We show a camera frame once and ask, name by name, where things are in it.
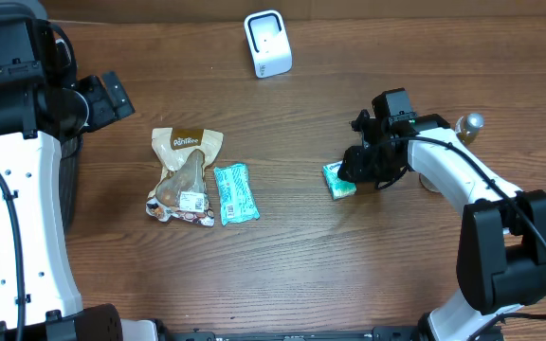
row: black cord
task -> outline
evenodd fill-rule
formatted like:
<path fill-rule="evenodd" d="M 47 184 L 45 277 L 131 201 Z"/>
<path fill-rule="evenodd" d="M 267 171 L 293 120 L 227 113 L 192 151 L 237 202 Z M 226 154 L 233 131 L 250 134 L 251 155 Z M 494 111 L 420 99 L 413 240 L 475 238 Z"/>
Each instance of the black cord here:
<path fill-rule="evenodd" d="M 515 203 L 514 200 L 509 198 L 507 194 L 505 194 L 504 191 L 502 191 L 495 182 L 490 179 L 490 177 L 478 166 L 478 164 L 469 157 L 465 152 L 461 151 L 460 149 L 454 147 L 451 143 L 446 143 L 444 141 L 440 141 L 434 138 L 428 138 L 428 137 L 421 137 L 421 136 L 406 136 L 406 137 L 396 137 L 389 139 L 387 141 L 381 142 L 373 148 L 380 148 L 383 145 L 392 143 L 392 142 L 402 142 L 402 141 L 423 141 L 427 143 L 436 144 L 438 146 L 445 147 L 456 154 L 458 154 L 466 163 L 471 166 L 471 168 L 483 179 L 483 181 L 488 185 L 491 189 L 493 189 L 515 212 L 518 214 L 518 216 L 526 223 L 526 226 L 530 230 L 530 232 L 535 235 L 537 240 L 542 244 L 543 248 L 546 251 L 546 242 L 538 232 L 535 225 L 532 223 L 532 221 L 528 218 L 526 213 L 524 213 L 518 205 Z M 488 329 L 492 328 L 497 322 L 502 321 L 506 318 L 526 318 L 526 319 L 534 319 L 534 320 L 546 320 L 546 314 L 527 314 L 527 313 L 504 313 L 504 314 L 498 314 L 494 318 L 492 318 L 488 323 L 483 325 L 478 331 L 476 331 L 473 335 L 469 336 L 467 341 L 473 341 L 478 337 L 481 333 L 487 331 Z"/>
<path fill-rule="evenodd" d="M 63 29 L 59 27 L 58 25 L 54 23 L 49 23 L 50 27 L 52 27 L 52 30 L 56 32 L 64 41 L 64 44 L 66 45 L 66 48 L 68 48 L 68 54 L 70 55 L 70 69 L 66 72 L 66 74 L 70 74 L 71 80 L 77 79 L 77 61 L 75 60 L 75 51 L 73 50 L 73 45 L 71 44 L 71 41 L 66 36 L 66 33 L 64 33 Z"/>
<path fill-rule="evenodd" d="M 9 220 L 11 222 L 11 232 L 14 239 L 14 256 L 16 258 L 16 290 L 18 291 L 18 323 L 16 327 L 16 341 L 23 339 L 25 329 L 25 269 L 23 265 L 23 246 L 20 240 L 20 227 L 18 225 L 18 216 L 16 215 L 16 207 L 14 206 L 14 197 L 9 191 L 6 180 L 0 173 L 0 188 L 3 192 L 4 199 L 8 205 Z"/>
<path fill-rule="evenodd" d="M 83 148 L 83 136 L 79 135 L 77 136 L 77 147 L 75 147 L 75 150 L 69 155 L 63 156 L 61 158 L 61 161 L 66 160 L 67 158 L 70 158 L 70 157 L 77 156 L 82 151 L 82 148 Z"/>

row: white plastic stand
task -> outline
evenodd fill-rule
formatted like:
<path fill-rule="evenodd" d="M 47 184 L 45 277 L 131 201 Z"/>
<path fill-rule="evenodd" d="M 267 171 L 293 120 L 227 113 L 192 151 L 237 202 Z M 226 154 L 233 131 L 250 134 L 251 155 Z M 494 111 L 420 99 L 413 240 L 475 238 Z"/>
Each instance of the white plastic stand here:
<path fill-rule="evenodd" d="M 250 14 L 244 29 L 256 77 L 271 77 L 292 68 L 292 51 L 281 14 L 276 10 Z"/>

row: packaged food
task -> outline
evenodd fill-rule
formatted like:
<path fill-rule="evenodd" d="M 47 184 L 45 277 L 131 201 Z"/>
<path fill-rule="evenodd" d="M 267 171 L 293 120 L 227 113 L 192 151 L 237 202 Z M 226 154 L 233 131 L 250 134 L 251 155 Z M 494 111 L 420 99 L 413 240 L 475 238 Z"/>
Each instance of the packaged food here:
<path fill-rule="evenodd" d="M 214 226 L 204 170 L 220 151 L 223 135 L 204 129 L 153 129 L 152 146 L 163 165 L 161 179 L 147 199 L 147 213 Z"/>
<path fill-rule="evenodd" d="M 332 193 L 332 199 L 340 199 L 354 195 L 357 191 L 355 184 L 338 179 L 338 169 L 342 161 L 323 166 L 323 176 L 328 183 L 328 189 Z"/>
<path fill-rule="evenodd" d="M 220 194 L 220 216 L 223 225 L 261 217 L 250 190 L 246 164 L 215 168 L 214 175 Z"/>

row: barcode sticker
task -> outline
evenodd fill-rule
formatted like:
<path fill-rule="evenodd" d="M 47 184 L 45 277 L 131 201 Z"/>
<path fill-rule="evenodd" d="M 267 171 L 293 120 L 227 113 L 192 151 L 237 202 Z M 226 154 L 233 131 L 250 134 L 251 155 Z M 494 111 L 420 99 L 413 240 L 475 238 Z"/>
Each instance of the barcode sticker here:
<path fill-rule="evenodd" d="M 235 218 L 235 207 L 233 205 L 227 205 L 227 219 Z"/>
<path fill-rule="evenodd" d="M 204 203 L 204 193 L 180 192 L 180 210 L 203 213 Z"/>

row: wooden table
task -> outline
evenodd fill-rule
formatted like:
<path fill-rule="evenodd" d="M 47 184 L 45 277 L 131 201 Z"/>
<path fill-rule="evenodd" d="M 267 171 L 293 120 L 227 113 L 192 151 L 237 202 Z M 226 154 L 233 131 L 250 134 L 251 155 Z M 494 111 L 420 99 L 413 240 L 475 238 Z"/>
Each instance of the wooden table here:
<path fill-rule="evenodd" d="M 136 114 L 87 135 L 68 256 L 84 305 L 174 331 L 414 324 L 457 289 L 461 221 L 417 174 L 333 202 L 321 166 L 359 142 L 349 122 L 406 87 L 420 114 L 480 112 L 472 151 L 546 190 L 546 17 L 287 23 L 294 67 L 257 80 L 241 23 L 72 26 L 82 76 L 116 70 Z M 225 134 L 214 166 L 249 165 L 259 221 L 161 224 L 144 211 L 155 127 Z M 219 211 L 212 174 L 209 195 Z M 546 312 L 546 299 L 529 312 Z M 546 339 L 511 320 L 509 340 Z"/>

